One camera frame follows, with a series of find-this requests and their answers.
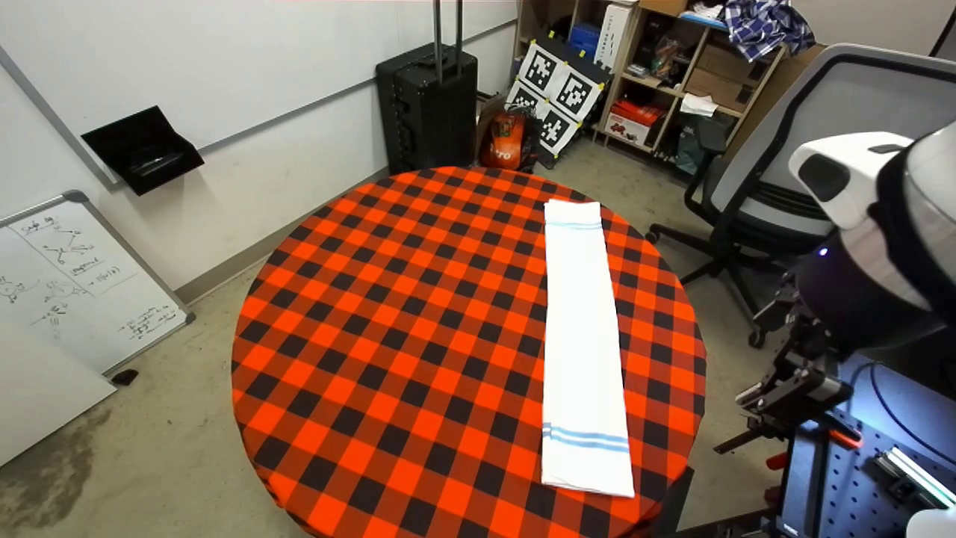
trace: black cable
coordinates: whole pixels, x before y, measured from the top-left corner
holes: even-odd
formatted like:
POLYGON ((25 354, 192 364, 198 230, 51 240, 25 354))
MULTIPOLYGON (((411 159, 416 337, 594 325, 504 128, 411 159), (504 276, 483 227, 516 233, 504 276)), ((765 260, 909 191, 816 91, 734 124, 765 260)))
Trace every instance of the black cable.
POLYGON ((895 422, 898 431, 906 431, 916 445, 924 445, 925 452, 933 452, 936 458, 946 461, 949 466, 956 466, 952 458, 942 454, 939 448, 933 448, 928 443, 924 443, 912 427, 906 427, 898 422, 898 415, 888 406, 885 394, 879 391, 879 382, 876 382, 876 364, 869 363, 869 382, 872 382, 872 394, 879 397, 879 405, 885 406, 885 412, 895 422))
MULTIPOLYGON (((857 370, 849 376, 849 385, 857 388, 857 381, 864 376, 864 370, 872 367, 872 363, 857 364, 857 370)), ((855 415, 855 397, 846 400, 846 415, 855 415)))

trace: wall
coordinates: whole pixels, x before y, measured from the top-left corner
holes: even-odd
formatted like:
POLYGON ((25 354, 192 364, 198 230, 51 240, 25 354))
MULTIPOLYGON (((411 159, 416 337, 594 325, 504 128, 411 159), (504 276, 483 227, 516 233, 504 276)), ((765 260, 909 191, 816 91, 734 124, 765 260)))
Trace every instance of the wall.
MULTIPOLYGON (((470 46, 482 92, 509 86, 512 47, 513 28, 470 46)), ((362 86, 222 146, 207 156, 207 167, 134 198, 102 188, 0 70, 0 161, 0 221, 80 188, 158 279, 180 291, 382 170, 386 146, 376 92, 362 86)))
POLYGON ((794 0, 822 46, 864 43, 928 55, 956 0, 794 0))

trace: box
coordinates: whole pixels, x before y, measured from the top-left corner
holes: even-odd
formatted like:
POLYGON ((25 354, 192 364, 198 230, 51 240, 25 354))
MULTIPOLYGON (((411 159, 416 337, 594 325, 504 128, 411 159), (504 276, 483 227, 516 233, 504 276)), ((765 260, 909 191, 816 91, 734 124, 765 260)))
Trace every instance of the box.
POLYGON ((627 121, 622 113, 607 113, 607 133, 613 137, 624 137, 624 140, 630 140, 636 146, 645 146, 645 140, 650 136, 650 125, 634 124, 634 121, 627 121))
POLYGON ((573 25, 570 28, 570 37, 568 37, 568 47, 573 55, 585 55, 585 59, 594 59, 594 52, 597 52, 597 28, 592 25, 573 25))
POLYGON ((627 116, 630 124, 642 124, 642 125, 653 125, 662 116, 659 109, 634 104, 634 103, 624 103, 624 98, 615 103, 610 112, 619 113, 619 116, 627 116))
POLYGON ((610 3, 604 10, 597 55, 594 55, 597 67, 610 67, 613 70, 619 62, 630 15, 634 15, 634 10, 630 7, 619 7, 619 3, 610 3))
POLYGON ((743 112, 746 103, 746 85, 743 82, 730 82, 706 70, 692 70, 691 82, 685 86, 692 95, 710 95, 719 109, 743 112))
POLYGON ((706 52, 700 52, 695 70, 710 71, 716 79, 730 79, 730 82, 749 79, 749 62, 740 55, 716 46, 706 46, 706 52))
POLYGON ((639 0, 639 10, 649 10, 649 12, 662 12, 662 15, 680 15, 688 12, 688 0, 639 0))

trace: plaid tablecloth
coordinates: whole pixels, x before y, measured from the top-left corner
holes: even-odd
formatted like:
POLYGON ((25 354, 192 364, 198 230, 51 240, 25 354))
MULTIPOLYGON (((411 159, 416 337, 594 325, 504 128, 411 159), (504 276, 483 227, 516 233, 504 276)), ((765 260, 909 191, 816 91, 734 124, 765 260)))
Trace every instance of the plaid tablecloth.
POLYGON ((604 209, 636 500, 540 485, 543 201, 529 173, 364 182, 305 219, 234 345, 244 452, 316 535, 622 535, 656 517, 706 411, 677 279, 604 209))

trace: office chair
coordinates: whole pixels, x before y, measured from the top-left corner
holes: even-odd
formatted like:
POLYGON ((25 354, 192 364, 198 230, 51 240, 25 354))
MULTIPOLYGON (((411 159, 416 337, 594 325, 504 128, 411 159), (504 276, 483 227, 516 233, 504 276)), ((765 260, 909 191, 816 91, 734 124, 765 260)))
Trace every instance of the office chair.
POLYGON ((816 137, 842 133, 898 133, 919 137, 956 121, 956 62, 866 47, 830 46, 779 95, 734 159, 716 156, 685 191, 685 206, 710 225, 692 236, 662 225, 649 240, 674 240, 710 260, 680 282, 730 276, 746 318, 758 310, 740 269, 782 273, 785 257, 806 255, 833 225, 789 177, 789 156, 816 137))

